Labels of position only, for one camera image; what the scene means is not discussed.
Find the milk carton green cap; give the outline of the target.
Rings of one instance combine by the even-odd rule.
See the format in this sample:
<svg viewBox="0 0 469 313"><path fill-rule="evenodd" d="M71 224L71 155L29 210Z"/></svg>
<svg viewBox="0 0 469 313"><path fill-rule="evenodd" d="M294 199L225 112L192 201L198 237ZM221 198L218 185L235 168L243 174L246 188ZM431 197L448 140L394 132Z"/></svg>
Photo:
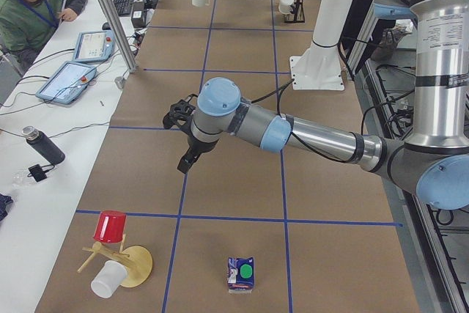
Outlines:
<svg viewBox="0 0 469 313"><path fill-rule="evenodd" d="M254 258L229 257L227 287L231 294L252 293L255 284Z"/></svg>

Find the white cup rack front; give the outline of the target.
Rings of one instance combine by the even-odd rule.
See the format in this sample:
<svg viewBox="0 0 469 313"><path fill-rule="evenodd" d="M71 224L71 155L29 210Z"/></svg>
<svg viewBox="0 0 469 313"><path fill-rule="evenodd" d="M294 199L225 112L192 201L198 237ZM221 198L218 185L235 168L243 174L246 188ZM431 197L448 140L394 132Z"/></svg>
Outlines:
<svg viewBox="0 0 469 313"><path fill-rule="evenodd" d="M279 0L278 4L278 11L282 15L289 15L294 12L293 7L294 7L295 0Z"/></svg>

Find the red plastic cup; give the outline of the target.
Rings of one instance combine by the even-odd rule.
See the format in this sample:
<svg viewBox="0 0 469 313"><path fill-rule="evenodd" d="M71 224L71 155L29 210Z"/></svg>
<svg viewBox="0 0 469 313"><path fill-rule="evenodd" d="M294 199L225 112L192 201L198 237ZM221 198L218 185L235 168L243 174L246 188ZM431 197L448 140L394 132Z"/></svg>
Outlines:
<svg viewBox="0 0 469 313"><path fill-rule="evenodd" d="M119 243L123 240L127 215L117 210L100 213L93 239L100 243Z"/></svg>

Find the wooden cup tree stand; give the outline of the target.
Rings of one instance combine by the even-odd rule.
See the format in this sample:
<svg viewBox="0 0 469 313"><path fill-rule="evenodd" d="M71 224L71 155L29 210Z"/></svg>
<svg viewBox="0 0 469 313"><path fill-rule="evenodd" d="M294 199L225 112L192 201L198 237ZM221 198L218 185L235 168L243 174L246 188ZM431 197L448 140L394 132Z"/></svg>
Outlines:
<svg viewBox="0 0 469 313"><path fill-rule="evenodd" d="M89 251L91 254L77 272L80 273L97 254L101 254L125 266L128 275L121 283L122 287L132 288L142 284L148 279L152 272L152 255L143 246L130 246L125 248L125 239L126 234L124 233L118 251L109 248L107 243L101 243L99 241L95 241L91 248L83 247L82 249L84 251Z"/></svg>

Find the white plastic cup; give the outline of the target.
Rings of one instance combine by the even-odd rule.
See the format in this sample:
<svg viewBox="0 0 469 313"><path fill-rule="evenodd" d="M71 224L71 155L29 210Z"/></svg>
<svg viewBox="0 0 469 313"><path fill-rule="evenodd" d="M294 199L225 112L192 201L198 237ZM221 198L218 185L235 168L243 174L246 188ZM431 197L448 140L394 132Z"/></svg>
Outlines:
<svg viewBox="0 0 469 313"><path fill-rule="evenodd" d="M110 298L127 276L128 271L124 265L114 260L108 260L92 280L90 286L98 297Z"/></svg>

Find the black power adapter box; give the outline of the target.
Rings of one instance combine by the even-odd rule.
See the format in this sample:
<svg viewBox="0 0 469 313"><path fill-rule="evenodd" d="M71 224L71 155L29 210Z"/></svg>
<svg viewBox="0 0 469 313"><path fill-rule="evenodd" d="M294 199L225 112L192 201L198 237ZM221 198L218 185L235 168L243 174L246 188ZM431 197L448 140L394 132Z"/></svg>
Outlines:
<svg viewBox="0 0 469 313"><path fill-rule="evenodd" d="M133 3L131 22L134 29L142 29L147 25L147 9L143 1Z"/></svg>

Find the small metal cylinder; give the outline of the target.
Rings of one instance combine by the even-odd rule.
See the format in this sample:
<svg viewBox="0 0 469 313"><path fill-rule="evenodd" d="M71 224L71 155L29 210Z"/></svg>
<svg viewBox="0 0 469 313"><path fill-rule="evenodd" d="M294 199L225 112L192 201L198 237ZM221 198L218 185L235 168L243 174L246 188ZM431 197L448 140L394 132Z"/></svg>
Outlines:
<svg viewBox="0 0 469 313"><path fill-rule="evenodd" d="M124 89L125 78L123 76L118 76L114 79L114 83L117 85L118 89Z"/></svg>

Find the upper teach pendant tablet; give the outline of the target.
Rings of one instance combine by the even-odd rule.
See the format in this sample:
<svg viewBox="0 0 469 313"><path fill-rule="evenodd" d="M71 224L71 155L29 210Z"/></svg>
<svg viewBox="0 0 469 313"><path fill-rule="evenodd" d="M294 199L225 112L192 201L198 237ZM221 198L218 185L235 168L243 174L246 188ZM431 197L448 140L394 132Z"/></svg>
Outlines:
<svg viewBox="0 0 469 313"><path fill-rule="evenodd" d="M111 30L80 32L73 61L75 62L103 62L114 52L114 33Z"/></svg>

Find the teach pendant tablet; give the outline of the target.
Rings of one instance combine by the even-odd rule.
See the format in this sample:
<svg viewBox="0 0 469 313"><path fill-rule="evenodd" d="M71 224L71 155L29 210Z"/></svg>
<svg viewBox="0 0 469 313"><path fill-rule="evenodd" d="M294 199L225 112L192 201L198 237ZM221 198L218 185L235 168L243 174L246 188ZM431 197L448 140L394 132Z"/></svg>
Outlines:
<svg viewBox="0 0 469 313"><path fill-rule="evenodd" d="M114 52L114 33L111 30L80 32L73 61L75 62L103 62Z"/></svg>
<svg viewBox="0 0 469 313"><path fill-rule="evenodd" d="M65 62L37 90L35 97L45 103L70 105L78 99L96 76L96 67L80 62Z"/></svg>

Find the lower teach pendant tablet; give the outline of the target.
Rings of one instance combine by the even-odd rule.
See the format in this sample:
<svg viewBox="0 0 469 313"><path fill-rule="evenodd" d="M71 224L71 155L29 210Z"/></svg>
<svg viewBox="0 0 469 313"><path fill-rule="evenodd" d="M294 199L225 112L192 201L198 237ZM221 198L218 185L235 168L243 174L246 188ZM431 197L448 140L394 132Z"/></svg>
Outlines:
<svg viewBox="0 0 469 313"><path fill-rule="evenodd" d="M96 67L80 62L65 62L37 90L35 97L45 103L70 105L78 99L96 76Z"/></svg>

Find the black water bottle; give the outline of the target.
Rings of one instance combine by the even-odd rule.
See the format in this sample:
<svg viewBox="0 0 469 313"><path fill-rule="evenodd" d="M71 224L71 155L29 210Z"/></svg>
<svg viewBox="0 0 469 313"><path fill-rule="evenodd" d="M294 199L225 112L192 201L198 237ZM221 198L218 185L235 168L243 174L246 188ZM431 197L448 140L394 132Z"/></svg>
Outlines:
<svg viewBox="0 0 469 313"><path fill-rule="evenodd" d="M26 143L36 150L49 164L57 165L65 160L65 154L40 130L26 126L22 130Z"/></svg>

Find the small black clip device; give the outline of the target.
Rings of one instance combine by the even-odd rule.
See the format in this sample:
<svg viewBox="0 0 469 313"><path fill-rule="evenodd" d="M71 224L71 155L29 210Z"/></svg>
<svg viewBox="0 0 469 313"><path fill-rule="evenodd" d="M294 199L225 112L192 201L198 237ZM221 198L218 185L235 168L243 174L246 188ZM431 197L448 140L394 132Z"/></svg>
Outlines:
<svg viewBox="0 0 469 313"><path fill-rule="evenodd" d="M36 182L40 182L47 178L47 174L39 164L29 167L28 177L32 177Z"/></svg>

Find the person in green sweater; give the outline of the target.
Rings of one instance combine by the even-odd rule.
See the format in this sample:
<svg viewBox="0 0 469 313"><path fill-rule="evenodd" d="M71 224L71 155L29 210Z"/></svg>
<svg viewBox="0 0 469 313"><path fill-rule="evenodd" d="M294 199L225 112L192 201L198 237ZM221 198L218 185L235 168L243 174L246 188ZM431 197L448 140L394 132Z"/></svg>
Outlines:
<svg viewBox="0 0 469 313"><path fill-rule="evenodd" d="M1 0L4 47L27 71L62 22L73 22L87 0Z"/></svg>

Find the aluminium frame post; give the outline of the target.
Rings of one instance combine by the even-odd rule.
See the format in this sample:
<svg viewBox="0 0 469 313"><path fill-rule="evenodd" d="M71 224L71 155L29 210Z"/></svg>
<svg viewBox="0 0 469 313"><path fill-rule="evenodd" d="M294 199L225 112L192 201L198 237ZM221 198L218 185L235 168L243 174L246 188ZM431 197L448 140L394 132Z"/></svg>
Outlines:
<svg viewBox="0 0 469 313"><path fill-rule="evenodd" d="M125 31L115 9L113 0L98 0L98 2L106 17L106 20L110 24L111 30L114 32L118 48L125 61L128 72L134 73L137 68L136 60L130 49L128 39L125 35Z"/></svg>

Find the white pedestal column base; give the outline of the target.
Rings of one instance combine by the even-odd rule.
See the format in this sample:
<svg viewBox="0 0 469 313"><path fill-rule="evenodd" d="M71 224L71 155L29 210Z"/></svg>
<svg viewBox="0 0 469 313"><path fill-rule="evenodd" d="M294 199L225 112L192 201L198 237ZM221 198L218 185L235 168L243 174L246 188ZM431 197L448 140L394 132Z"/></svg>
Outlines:
<svg viewBox="0 0 469 313"><path fill-rule="evenodd" d="M338 44L352 0L321 0L311 45L290 58L295 90L344 90Z"/></svg>

